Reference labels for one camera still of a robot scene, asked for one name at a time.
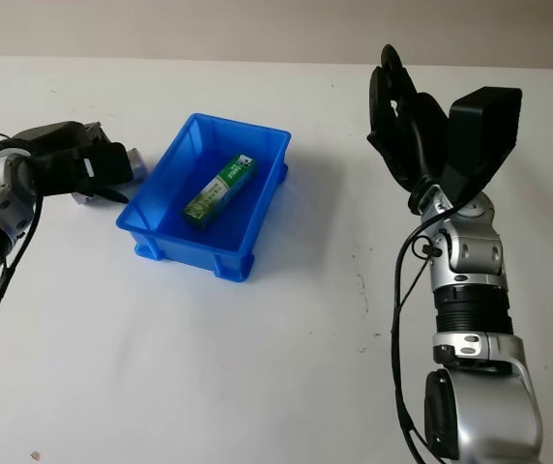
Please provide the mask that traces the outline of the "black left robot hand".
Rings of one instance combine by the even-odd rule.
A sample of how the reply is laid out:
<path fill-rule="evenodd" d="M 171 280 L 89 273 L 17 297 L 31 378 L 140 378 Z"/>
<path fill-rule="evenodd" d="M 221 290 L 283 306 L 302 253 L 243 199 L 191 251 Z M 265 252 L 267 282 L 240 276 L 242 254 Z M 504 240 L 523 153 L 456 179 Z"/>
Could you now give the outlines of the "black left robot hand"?
<path fill-rule="evenodd" d="M 42 195 L 78 193 L 129 202 L 115 189 L 133 179 L 127 150 L 110 141 L 99 123 L 55 123 L 24 130 L 15 138 L 29 147 L 29 164 Z"/>

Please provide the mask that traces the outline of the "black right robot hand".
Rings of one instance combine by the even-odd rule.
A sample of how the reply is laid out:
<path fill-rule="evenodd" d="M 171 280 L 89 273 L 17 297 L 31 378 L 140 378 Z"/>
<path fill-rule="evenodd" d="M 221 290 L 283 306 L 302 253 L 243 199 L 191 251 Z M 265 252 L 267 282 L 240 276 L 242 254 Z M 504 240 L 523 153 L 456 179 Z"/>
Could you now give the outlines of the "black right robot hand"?
<path fill-rule="evenodd" d="M 416 89 L 390 44 L 370 78 L 369 121 L 368 142 L 409 192 L 410 211 L 419 215 L 424 195 L 447 163 L 448 117 L 431 95 Z"/>

